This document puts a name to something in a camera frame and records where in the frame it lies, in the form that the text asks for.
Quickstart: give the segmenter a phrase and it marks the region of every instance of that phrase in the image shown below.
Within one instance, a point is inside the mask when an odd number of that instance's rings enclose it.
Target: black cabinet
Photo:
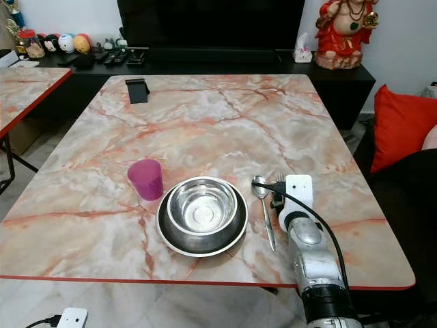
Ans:
[[[48,54],[40,61],[40,67],[58,67],[57,62],[61,56],[62,54]],[[72,67],[74,74],[38,105],[34,115],[77,118],[104,82],[113,75],[305,74],[314,84],[337,128],[352,128],[375,83],[375,79],[363,66],[353,70],[331,71],[315,63],[296,64],[290,52],[278,53],[278,58],[272,64],[146,60],[139,67],[126,64],[111,67],[94,64],[89,70]]]

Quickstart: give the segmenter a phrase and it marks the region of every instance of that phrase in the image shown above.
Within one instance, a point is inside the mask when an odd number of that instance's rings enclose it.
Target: stainless steel bowl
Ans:
[[[226,181],[198,176],[176,186],[170,194],[167,212],[175,228],[184,234],[213,235],[232,224],[237,198]]]
[[[170,220],[169,213],[167,212],[169,200],[171,194],[173,194],[181,184],[164,196],[156,213],[156,222],[159,234],[170,248],[186,256],[206,257],[222,253],[240,240],[246,231],[248,221],[247,205],[241,193],[234,186],[228,182],[224,183],[230,188],[231,194],[236,197],[236,212],[231,221],[221,225],[220,228],[211,230],[212,233],[185,233],[185,228],[182,230],[179,229],[173,224],[173,221]]]

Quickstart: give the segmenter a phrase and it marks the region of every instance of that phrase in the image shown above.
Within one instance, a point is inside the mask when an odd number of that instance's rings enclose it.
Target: plastic cup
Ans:
[[[163,194],[161,165],[153,159],[143,159],[128,169],[128,178],[145,200],[157,200]]]

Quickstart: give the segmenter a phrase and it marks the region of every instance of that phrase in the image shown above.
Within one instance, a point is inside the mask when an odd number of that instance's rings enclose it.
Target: statue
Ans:
[[[360,66],[363,54],[361,42],[369,43],[378,26],[378,14],[373,5],[379,0],[329,0],[320,8],[315,26],[319,29],[317,65],[329,70]]]

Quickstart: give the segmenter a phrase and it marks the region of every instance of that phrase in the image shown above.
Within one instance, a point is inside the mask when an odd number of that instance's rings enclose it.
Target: black sofa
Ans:
[[[387,221],[416,275],[405,291],[352,293],[359,312],[383,312],[387,318],[432,313],[437,304],[437,149],[423,150],[371,174],[375,152],[374,120],[354,153]]]

